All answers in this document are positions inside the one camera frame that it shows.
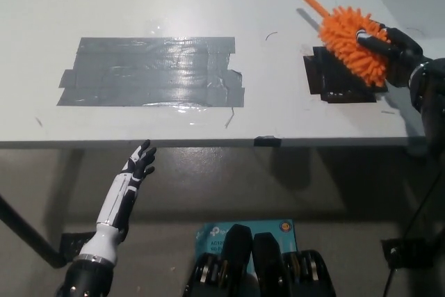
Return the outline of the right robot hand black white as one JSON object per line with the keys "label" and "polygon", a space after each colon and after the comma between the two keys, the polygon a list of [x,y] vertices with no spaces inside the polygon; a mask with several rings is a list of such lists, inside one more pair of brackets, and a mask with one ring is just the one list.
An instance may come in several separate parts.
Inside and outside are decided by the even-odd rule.
{"label": "right robot hand black white", "polygon": [[380,24],[381,32],[387,34],[384,42],[367,33],[364,29],[356,32],[356,41],[375,55],[383,56],[387,61],[386,80],[395,87],[409,86],[415,69],[431,61],[423,55],[420,45],[410,36],[397,28]]}

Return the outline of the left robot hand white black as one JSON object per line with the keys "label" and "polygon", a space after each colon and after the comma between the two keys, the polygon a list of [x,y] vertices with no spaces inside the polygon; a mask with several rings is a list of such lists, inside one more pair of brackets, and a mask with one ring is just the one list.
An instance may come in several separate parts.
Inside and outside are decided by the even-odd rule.
{"label": "left robot hand white black", "polygon": [[146,140],[136,148],[115,176],[96,221],[96,232],[86,242],[77,259],[115,266],[118,246],[125,240],[129,218],[143,180],[154,172],[156,148]]}

